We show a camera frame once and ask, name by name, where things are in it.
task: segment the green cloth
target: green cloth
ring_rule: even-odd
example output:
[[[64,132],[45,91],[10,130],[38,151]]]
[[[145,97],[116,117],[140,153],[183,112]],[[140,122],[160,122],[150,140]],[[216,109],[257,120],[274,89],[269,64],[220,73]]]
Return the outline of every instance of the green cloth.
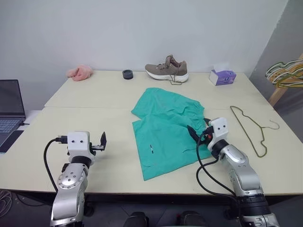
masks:
[[[201,134],[203,110],[198,101],[182,95],[146,89],[132,110],[141,119],[133,122],[133,128],[145,181],[198,160],[187,125]],[[201,158],[210,156],[206,146],[200,146],[199,153]]]

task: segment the white table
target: white table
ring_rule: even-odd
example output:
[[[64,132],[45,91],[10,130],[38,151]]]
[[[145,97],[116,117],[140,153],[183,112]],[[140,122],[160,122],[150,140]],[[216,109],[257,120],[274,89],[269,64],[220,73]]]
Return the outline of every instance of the white table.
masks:
[[[54,192],[43,163],[43,150],[47,142],[69,131],[89,131],[93,144],[99,143],[103,131],[107,134],[107,147],[98,152],[96,162],[89,169],[91,193],[176,193],[207,194],[196,182],[198,163],[171,173],[143,181],[132,122],[137,118],[130,108],[73,108],[46,107],[33,120],[27,130],[0,158],[0,188],[38,192]],[[244,151],[260,176],[265,194],[297,194],[303,192],[302,143],[273,110],[246,112],[262,125],[280,124],[279,130],[265,130],[268,154],[258,158],[240,125],[230,110],[205,109],[205,117],[224,116],[229,123],[228,142]],[[248,133],[258,144],[261,134],[254,124],[240,117]],[[56,179],[64,163],[68,162],[66,145],[53,143],[48,151],[48,162]],[[231,187],[224,167],[217,163],[208,167],[220,182]],[[201,181],[213,191],[226,192],[201,172]]]
[[[75,82],[68,79],[45,104],[46,107],[133,108],[148,87],[159,87],[197,100],[207,109],[273,110],[273,107],[243,74],[237,73],[231,85],[214,86],[209,73],[190,73],[181,86],[155,80],[146,72],[134,72],[131,80],[121,71],[95,71],[91,78]]]

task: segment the tissue box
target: tissue box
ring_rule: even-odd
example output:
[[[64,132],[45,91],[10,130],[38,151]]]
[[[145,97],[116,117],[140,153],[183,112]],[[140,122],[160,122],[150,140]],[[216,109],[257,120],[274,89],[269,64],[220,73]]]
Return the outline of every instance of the tissue box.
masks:
[[[224,85],[224,84],[232,84],[236,78],[236,73],[230,70],[223,70],[221,72],[216,72],[212,70],[209,75],[209,80],[214,85]]]

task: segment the shoe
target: shoe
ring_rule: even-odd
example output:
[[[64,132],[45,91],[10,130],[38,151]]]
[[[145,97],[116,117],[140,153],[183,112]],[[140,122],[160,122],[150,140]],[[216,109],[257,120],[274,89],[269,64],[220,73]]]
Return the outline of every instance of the shoe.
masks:
[[[146,65],[145,70],[152,78],[185,82],[188,79],[186,62],[177,62],[172,55],[166,57],[164,64]]]
[[[177,218],[177,225],[209,227],[209,224],[205,221],[202,215],[200,215],[196,211],[189,211],[189,210],[184,211]]]
[[[149,218],[143,212],[134,212],[128,217],[123,227],[149,227]]]

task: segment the laptop screen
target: laptop screen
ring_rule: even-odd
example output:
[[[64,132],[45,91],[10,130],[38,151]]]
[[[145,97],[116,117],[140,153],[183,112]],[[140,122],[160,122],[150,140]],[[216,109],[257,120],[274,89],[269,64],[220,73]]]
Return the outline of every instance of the laptop screen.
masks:
[[[18,80],[0,80],[0,116],[25,116]]]

